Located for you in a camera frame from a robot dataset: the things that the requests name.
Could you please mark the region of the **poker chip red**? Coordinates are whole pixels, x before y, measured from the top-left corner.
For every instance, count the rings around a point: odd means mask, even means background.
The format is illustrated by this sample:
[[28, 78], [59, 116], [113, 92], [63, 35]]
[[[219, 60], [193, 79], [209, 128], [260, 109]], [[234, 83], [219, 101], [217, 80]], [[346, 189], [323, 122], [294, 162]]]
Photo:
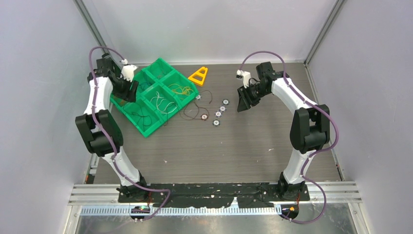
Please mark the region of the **poker chip red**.
[[201, 115], [201, 120], [205, 121], [208, 119], [208, 115], [207, 114], [202, 114]]

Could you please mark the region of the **yellow triangular plastic piece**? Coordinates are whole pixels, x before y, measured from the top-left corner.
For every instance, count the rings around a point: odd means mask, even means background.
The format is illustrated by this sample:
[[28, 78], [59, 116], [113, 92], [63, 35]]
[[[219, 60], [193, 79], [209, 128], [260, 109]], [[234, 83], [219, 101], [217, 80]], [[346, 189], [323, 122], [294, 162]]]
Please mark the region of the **yellow triangular plastic piece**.
[[188, 77], [188, 80], [202, 87], [205, 83], [207, 73], [208, 73], [208, 68], [203, 66], [199, 68], [197, 71], [195, 71], [192, 75], [190, 75]]

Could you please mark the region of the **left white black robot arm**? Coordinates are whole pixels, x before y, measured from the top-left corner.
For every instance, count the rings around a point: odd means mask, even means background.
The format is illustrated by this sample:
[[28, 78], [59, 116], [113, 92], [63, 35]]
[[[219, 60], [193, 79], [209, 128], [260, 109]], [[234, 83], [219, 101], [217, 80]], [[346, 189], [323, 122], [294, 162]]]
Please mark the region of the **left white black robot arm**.
[[87, 77], [90, 95], [86, 110], [75, 118], [75, 124], [87, 150], [103, 158], [115, 171], [120, 195], [143, 202], [150, 195], [149, 188], [127, 157], [123, 134], [109, 110], [112, 96], [127, 103], [136, 100], [138, 82], [132, 78], [137, 67], [126, 60], [122, 63], [119, 68], [108, 53], [97, 59], [97, 67]]

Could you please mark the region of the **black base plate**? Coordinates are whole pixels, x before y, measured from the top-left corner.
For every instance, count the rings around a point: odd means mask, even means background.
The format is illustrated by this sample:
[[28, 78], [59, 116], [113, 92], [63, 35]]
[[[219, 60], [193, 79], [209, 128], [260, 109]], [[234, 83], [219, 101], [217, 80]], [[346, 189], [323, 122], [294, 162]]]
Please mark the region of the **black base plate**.
[[147, 190], [120, 186], [120, 203], [148, 203], [163, 208], [227, 208], [234, 201], [240, 208], [268, 208], [274, 202], [309, 201], [307, 186], [281, 193], [276, 183], [153, 183]]

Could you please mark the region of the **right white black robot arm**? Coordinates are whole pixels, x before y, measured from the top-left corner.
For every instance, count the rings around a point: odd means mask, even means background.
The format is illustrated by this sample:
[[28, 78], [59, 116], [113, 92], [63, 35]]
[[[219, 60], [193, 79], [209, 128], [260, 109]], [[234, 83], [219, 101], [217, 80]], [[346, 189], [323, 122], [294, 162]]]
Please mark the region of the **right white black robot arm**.
[[237, 70], [236, 78], [243, 85], [238, 88], [238, 112], [259, 104], [261, 98], [273, 94], [277, 96], [293, 115], [290, 142], [293, 151], [287, 167], [280, 174], [276, 185], [276, 195], [291, 200], [302, 192], [304, 176], [313, 159], [313, 154], [321, 150], [330, 140], [329, 108], [309, 100], [294, 84], [285, 71], [276, 72], [270, 62], [257, 65], [257, 78], [247, 71]]

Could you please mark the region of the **green compartment tray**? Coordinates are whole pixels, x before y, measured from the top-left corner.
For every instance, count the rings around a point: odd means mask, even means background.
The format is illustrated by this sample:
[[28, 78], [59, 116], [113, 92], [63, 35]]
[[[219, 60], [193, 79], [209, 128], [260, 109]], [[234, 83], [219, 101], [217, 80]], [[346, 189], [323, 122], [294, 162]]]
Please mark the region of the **green compartment tray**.
[[133, 80], [139, 82], [136, 102], [114, 95], [111, 102], [143, 137], [149, 137], [199, 95], [195, 84], [162, 58], [142, 68]]

